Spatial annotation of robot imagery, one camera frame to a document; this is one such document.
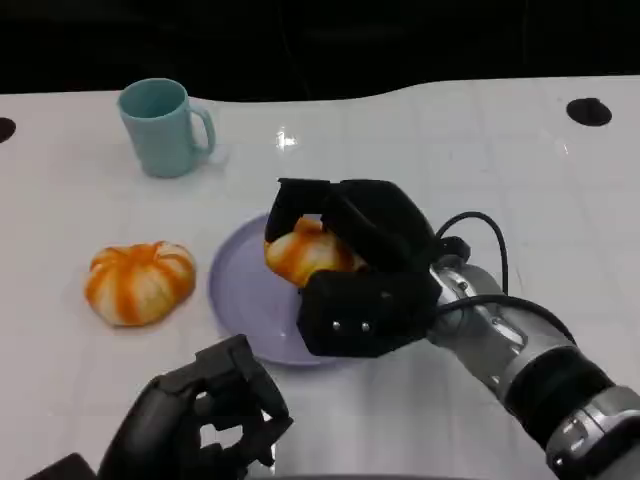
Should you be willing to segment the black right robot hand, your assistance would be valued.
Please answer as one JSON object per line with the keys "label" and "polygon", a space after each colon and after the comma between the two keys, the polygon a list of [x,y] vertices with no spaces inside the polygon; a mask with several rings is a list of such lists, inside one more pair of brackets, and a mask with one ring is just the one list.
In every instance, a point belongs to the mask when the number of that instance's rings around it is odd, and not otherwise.
{"label": "black right robot hand", "polygon": [[390,181],[281,178],[279,184],[265,229],[268,242],[292,232],[303,216],[317,215],[325,230],[380,271],[431,261],[440,250],[421,210]]}

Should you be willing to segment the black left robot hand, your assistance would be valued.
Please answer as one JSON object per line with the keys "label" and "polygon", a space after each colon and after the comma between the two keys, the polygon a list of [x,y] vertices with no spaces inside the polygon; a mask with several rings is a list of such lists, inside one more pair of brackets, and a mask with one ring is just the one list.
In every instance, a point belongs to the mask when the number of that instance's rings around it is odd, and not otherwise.
{"label": "black left robot hand", "polygon": [[100,479],[243,479],[270,467],[292,425],[275,382],[236,335],[153,378],[137,397],[98,469]]}

